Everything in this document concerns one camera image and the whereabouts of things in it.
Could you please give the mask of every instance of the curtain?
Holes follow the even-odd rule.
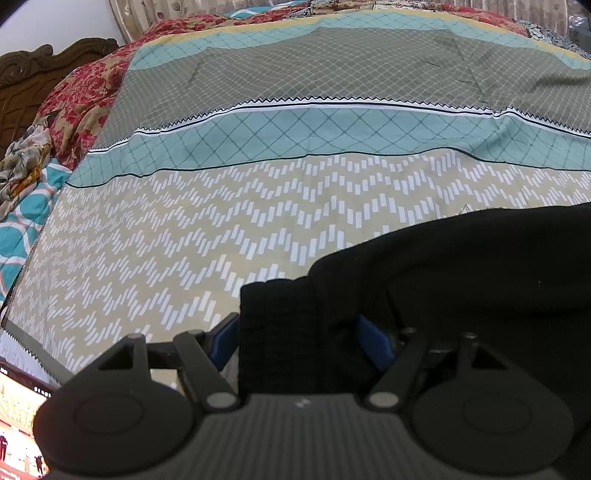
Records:
[[[472,7],[516,20],[527,20],[557,34],[567,36],[569,5],[567,0],[441,0],[445,4]]]
[[[109,0],[127,42],[137,40],[150,26],[161,20],[196,14],[225,14],[284,1],[287,0]]]
[[[242,8],[276,5],[286,0],[109,0],[126,41],[136,40],[154,23],[195,14],[224,14]],[[473,7],[505,17],[527,20],[568,35],[574,0],[440,0],[459,7]]]

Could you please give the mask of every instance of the carved wooden headboard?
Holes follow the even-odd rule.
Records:
[[[76,67],[118,48],[114,38],[83,38],[58,55],[51,45],[0,56],[0,160],[29,127],[43,100]]]

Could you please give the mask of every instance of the screw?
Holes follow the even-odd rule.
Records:
[[[236,395],[232,395],[230,392],[216,392],[208,395],[205,399],[207,405],[211,408],[230,408],[236,404],[238,399]]]
[[[399,401],[398,395],[390,392],[376,392],[369,397],[369,403],[378,408],[392,408],[398,405]]]

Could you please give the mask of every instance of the bed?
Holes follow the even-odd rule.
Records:
[[[113,53],[79,43],[50,74],[35,73],[49,49],[6,57],[33,67],[0,100],[35,100],[3,118],[2,146],[40,107],[53,170],[37,217],[32,192],[4,222],[20,225],[0,251],[4,329],[61,383],[123,335],[209,330],[244,284],[395,229],[588,202],[591,61],[531,21],[456,3],[176,18]],[[556,5],[548,28],[566,31]]]

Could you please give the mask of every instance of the black fabric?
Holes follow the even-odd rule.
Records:
[[[321,258],[295,281],[243,287],[239,388],[369,388],[378,373],[355,341],[360,314],[432,339],[477,332],[560,395],[582,432],[591,421],[591,204],[426,222]]]

